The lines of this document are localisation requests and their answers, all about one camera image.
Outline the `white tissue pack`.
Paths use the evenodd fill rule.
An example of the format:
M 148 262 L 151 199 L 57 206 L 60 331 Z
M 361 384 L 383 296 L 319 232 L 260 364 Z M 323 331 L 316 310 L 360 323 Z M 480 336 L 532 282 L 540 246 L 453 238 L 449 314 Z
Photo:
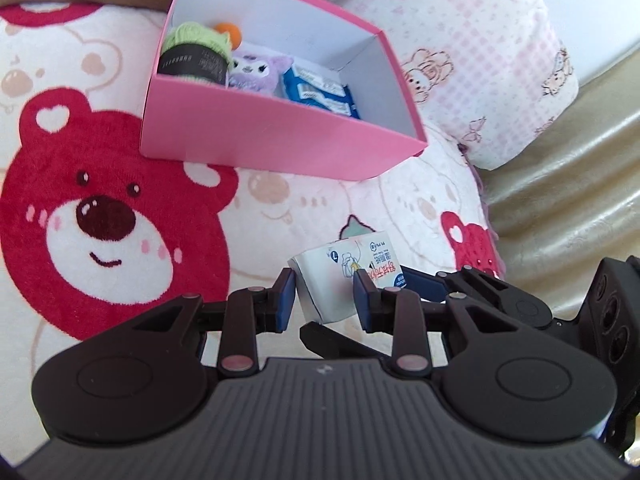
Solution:
M 377 288 L 406 286 L 385 232 L 372 232 L 308 249 L 288 260 L 306 322 L 330 324 L 356 314 L 352 284 L 363 270 Z

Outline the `blue wipes packet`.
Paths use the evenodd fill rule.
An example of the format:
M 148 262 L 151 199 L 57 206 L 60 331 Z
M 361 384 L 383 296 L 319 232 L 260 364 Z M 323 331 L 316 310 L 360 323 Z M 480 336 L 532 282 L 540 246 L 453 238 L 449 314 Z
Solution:
M 348 118 L 360 118 L 352 92 L 346 84 L 298 65 L 292 65 L 282 75 L 282 84 L 286 97 L 294 103 Z

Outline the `purple plush toy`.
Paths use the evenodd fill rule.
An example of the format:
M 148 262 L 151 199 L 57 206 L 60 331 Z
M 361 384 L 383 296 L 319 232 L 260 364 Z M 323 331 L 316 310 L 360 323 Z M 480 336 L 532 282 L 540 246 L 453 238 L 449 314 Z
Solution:
M 291 68 L 293 59 L 286 55 L 235 51 L 229 74 L 229 86 L 266 96 L 278 93 L 282 75 Z

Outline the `green yarn ball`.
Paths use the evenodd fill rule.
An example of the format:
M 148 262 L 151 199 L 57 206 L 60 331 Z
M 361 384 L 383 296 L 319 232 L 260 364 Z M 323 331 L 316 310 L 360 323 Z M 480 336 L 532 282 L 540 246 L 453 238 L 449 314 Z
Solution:
M 231 66 L 232 49 L 227 34 L 185 22 L 171 29 L 163 39 L 157 73 L 227 87 Z

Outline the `orange makeup sponge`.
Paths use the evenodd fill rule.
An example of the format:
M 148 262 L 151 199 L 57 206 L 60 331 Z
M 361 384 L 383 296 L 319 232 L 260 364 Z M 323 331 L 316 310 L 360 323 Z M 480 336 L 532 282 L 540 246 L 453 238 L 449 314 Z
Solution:
M 242 32 L 239 26 L 233 23 L 223 22 L 213 26 L 213 30 L 220 34 L 227 34 L 231 42 L 231 49 L 236 50 L 242 44 Z

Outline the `gold bed skirt fabric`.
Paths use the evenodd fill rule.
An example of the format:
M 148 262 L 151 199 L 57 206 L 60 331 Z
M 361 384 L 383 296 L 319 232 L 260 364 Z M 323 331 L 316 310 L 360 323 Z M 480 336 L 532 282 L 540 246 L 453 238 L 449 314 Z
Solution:
M 639 55 L 585 84 L 549 128 L 480 174 L 506 279 L 572 318 L 600 260 L 639 252 Z

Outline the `red bear blanket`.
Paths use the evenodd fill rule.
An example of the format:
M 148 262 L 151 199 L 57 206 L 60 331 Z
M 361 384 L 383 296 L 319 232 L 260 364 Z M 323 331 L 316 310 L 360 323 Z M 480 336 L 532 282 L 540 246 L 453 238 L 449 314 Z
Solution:
M 165 18 L 89 3 L 1 11 L 1 453 L 46 437 L 38 367 L 195 292 L 270 285 L 292 257 L 365 232 L 428 273 L 501 274 L 480 185 L 449 136 L 342 182 L 148 159 L 141 115 Z

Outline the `pink checkered pillow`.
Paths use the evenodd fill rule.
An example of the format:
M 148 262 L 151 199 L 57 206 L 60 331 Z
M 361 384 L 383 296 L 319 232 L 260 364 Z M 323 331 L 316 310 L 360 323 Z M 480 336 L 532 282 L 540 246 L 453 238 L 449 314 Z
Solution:
M 423 121 L 497 169 L 578 93 L 542 0 L 330 0 L 385 32 Z

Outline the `pink cardboard box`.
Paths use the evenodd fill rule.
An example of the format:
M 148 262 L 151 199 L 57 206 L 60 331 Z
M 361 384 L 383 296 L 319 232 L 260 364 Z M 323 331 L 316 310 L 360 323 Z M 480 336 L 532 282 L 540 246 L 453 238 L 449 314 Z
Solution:
M 172 0 L 165 32 L 228 22 L 241 51 L 286 55 L 349 86 L 359 119 L 275 96 L 157 73 L 140 150 L 149 158 L 360 181 L 425 150 L 427 136 L 381 29 L 326 0 Z

